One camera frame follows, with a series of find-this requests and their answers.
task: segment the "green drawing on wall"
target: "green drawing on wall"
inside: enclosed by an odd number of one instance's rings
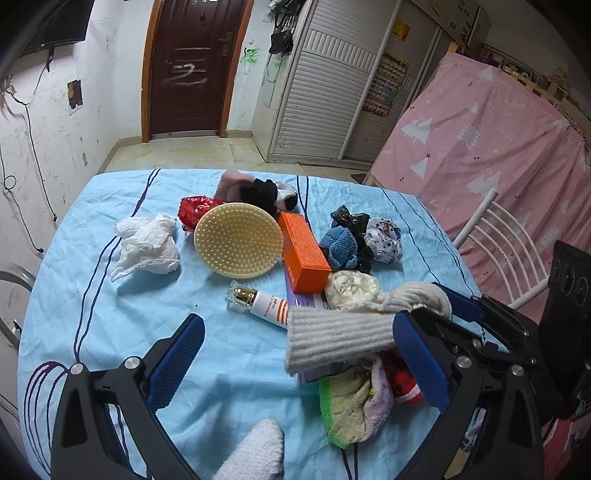
[[[242,55],[240,63],[243,63],[244,65],[256,65],[260,51],[261,49],[259,47],[245,47],[244,55]]]

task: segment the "television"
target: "television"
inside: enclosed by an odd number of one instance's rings
[[[95,0],[67,0],[43,24],[21,56],[86,39],[86,29]]]

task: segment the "white plastic bag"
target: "white plastic bag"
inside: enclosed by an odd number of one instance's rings
[[[173,231],[175,217],[159,213],[154,220],[145,217],[125,218],[115,224],[115,235],[120,236],[121,256],[111,272],[111,281],[136,271],[148,270],[166,274],[180,263]]]
[[[348,303],[364,301],[380,289],[377,278],[357,270],[340,270],[331,273],[324,287],[326,301],[333,310]]]

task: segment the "red plastic bag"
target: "red plastic bag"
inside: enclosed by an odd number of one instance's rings
[[[205,195],[181,199],[178,218],[183,223],[183,230],[185,232],[194,232],[201,217],[212,208],[222,204],[223,202],[221,200],[211,199]]]

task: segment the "brown door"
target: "brown door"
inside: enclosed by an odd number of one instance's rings
[[[214,131],[244,0],[165,0],[156,32],[150,134]]]

